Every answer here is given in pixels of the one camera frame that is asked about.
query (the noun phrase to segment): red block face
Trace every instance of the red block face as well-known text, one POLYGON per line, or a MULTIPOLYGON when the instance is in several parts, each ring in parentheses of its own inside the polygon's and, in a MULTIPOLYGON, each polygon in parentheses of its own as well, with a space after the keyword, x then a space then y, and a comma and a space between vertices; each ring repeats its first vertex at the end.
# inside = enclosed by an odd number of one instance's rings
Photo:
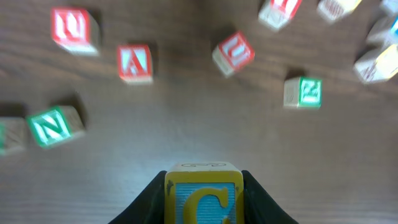
POLYGON ((240 32, 232 35, 218 47, 234 70, 239 70, 254 59, 254 50, 240 32))
POLYGON ((90 42, 90 16, 84 9, 52 9, 52 38, 61 45, 90 42))
POLYGON ((119 76, 122 79, 150 78, 152 58, 147 45, 126 45, 118 48, 119 76))
POLYGON ((271 0, 271 6, 278 9, 286 17, 293 18, 302 0, 271 0))

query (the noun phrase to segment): yellow letter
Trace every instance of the yellow letter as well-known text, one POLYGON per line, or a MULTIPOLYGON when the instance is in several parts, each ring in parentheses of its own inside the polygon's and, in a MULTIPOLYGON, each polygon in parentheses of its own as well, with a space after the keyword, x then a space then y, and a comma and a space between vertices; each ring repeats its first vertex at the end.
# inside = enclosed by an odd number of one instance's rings
MULTIPOLYGON (((223 188, 222 190, 204 188, 195 191, 185 201, 183 210, 183 223, 184 224, 198 224, 197 222, 197 208, 201 198, 206 195, 214 195, 220 201, 221 207, 225 208, 228 206, 228 189, 223 188)), ((223 224, 230 224, 228 218, 223 219, 223 224)))

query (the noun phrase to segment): wooden table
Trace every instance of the wooden table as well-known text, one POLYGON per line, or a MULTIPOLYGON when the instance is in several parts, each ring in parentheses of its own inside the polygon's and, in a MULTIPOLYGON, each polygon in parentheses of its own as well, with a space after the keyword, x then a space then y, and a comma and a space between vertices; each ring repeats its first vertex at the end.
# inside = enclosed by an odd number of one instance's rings
POLYGON ((0 115, 80 102, 84 138, 0 159, 0 223, 107 223, 160 170, 230 161, 300 223, 398 222, 398 79, 364 86, 352 71, 379 12, 364 0, 329 26, 303 1, 275 34, 260 0, 0 2, 0 115), (100 57, 74 57, 50 37, 50 9, 98 11, 100 57), (256 58, 225 80, 211 59, 240 29, 256 58), (157 46, 151 86, 118 78, 116 46, 157 46), (324 81, 319 111, 282 108, 289 75, 324 81))

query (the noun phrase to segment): alphabet block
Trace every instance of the alphabet block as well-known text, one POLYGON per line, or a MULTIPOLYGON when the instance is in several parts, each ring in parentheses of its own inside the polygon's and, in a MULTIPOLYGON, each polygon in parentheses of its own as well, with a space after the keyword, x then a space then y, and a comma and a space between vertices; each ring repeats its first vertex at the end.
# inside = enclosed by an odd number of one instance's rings
POLYGON ((118 47, 119 76, 128 84, 152 83, 152 56, 147 45, 118 47))
POLYGON ((243 224, 243 175, 229 162, 183 163, 165 176, 165 224, 243 224))
POLYGON ((398 72, 398 45, 371 50, 354 65, 354 71, 364 84, 385 82, 398 72))
POLYGON ((278 31, 293 19, 300 4, 301 0, 268 0, 259 13, 259 21, 278 31))
POLYGON ((84 134, 84 127, 72 106, 56 106, 29 116, 28 124, 39 146, 48 148, 84 134))
POLYGON ((213 51, 213 60, 226 78, 254 59, 254 50, 241 32, 220 43, 213 51))
POLYGON ((85 9, 53 8, 52 38, 74 55, 100 53, 100 27, 85 9))
POLYGON ((23 151, 26 147, 26 136, 23 118, 0 118, 0 156, 23 151))
POLYGON ((362 0, 321 0, 318 13, 329 23, 334 23, 351 14, 362 0))
POLYGON ((398 17, 383 18, 371 29, 366 42, 389 47, 398 44, 398 17))
POLYGON ((380 7, 390 16, 398 14, 398 0, 383 0, 380 7))
POLYGON ((298 77, 285 81, 284 106, 315 108, 322 104, 322 80, 298 77))

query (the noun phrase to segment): toy block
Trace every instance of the toy block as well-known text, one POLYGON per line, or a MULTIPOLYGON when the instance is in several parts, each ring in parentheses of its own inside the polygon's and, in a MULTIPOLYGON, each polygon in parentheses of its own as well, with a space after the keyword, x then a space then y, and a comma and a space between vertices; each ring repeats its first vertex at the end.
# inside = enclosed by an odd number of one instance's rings
POLYGON ((52 38, 73 55, 99 55, 100 27, 85 9, 52 9, 52 38))
POLYGON ((243 224, 243 175, 229 162, 182 163, 165 176, 165 224, 243 224))
POLYGON ((322 80, 297 77, 285 81, 284 106, 319 109, 321 104, 322 80))
POLYGON ((24 118, 0 118, 0 156, 25 150, 27 135, 24 118))
POLYGON ((226 78, 254 59, 254 50, 241 32, 220 43, 213 51, 213 60, 226 78))
POLYGON ((389 15, 398 14, 398 0, 383 0, 380 7, 389 15))
POLYGON ((268 0, 259 13, 259 21, 278 31, 293 19, 302 0, 268 0))
POLYGON ((72 106, 56 106, 29 116, 28 124, 37 144, 47 148, 84 135, 84 127, 72 106))
POLYGON ((383 18, 372 27, 366 42, 380 44, 384 48, 398 44, 398 17, 383 18))
POLYGON ((321 0, 318 13, 330 24, 351 14, 362 0, 321 0))
POLYGON ((388 81, 398 72, 398 45, 369 51, 355 63, 354 71, 364 84, 388 81))
POLYGON ((153 82, 152 56, 148 45, 118 47, 119 76, 128 84, 153 82))

